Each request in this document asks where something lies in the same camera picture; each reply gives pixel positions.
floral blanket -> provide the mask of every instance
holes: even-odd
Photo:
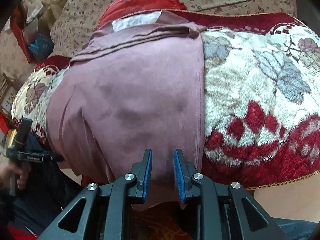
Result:
[[[202,32],[206,143],[201,172],[216,182],[239,181],[251,188],[317,174],[319,37],[284,13],[219,17],[171,11],[210,28]],[[46,106],[68,63],[60,56],[47,60],[12,108],[17,122],[22,116],[35,118],[32,129],[44,142]]]

red pillow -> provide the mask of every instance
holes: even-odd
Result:
[[[187,10],[187,7],[179,0],[115,0],[101,16],[96,30],[108,21],[114,21],[125,15],[150,9]]]

mauve fabric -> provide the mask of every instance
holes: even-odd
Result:
[[[146,148],[155,184],[173,187],[177,148],[201,169],[205,29],[163,11],[155,24],[113,32],[108,23],[93,34],[47,108],[50,146],[76,175],[112,182]],[[161,191],[157,202],[172,200]]]

